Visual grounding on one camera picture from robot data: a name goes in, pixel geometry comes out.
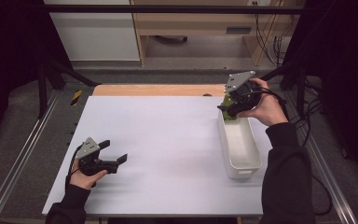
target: white container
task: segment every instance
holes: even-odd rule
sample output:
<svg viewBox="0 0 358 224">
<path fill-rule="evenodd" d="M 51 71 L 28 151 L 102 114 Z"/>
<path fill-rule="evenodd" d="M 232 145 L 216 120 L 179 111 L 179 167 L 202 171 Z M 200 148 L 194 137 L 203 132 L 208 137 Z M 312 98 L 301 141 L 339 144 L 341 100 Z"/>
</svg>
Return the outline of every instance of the white container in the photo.
<svg viewBox="0 0 358 224">
<path fill-rule="evenodd" d="M 217 122 L 227 175 L 235 179 L 250 178 L 261 167 L 261 158 L 249 120 L 223 120 L 219 111 Z"/>
</svg>

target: hand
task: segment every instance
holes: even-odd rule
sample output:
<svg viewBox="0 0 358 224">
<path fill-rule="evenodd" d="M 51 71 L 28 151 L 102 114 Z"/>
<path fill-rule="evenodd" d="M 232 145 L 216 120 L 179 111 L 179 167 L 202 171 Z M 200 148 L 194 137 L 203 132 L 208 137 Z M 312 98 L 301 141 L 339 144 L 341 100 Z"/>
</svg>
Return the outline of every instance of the hand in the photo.
<svg viewBox="0 0 358 224">
<path fill-rule="evenodd" d="M 249 79 L 257 83 L 261 88 L 268 89 L 269 86 L 266 81 L 261 80 L 260 78 L 251 78 Z M 275 96 L 267 93 L 261 94 L 260 102 L 258 105 L 247 111 L 242 111 L 238 113 L 238 118 L 255 118 L 260 120 L 263 124 L 271 126 L 277 123 L 288 122 L 286 116 L 283 114 L 281 106 L 278 103 L 278 100 Z"/>
<path fill-rule="evenodd" d="M 71 180 L 69 181 L 70 184 L 76 185 L 82 189 L 91 189 L 91 186 L 104 177 L 107 174 L 107 171 L 103 170 L 99 173 L 91 176 L 83 175 L 79 170 L 79 161 L 74 160 L 74 167 L 72 168 L 74 173 L 71 175 Z"/>
</svg>

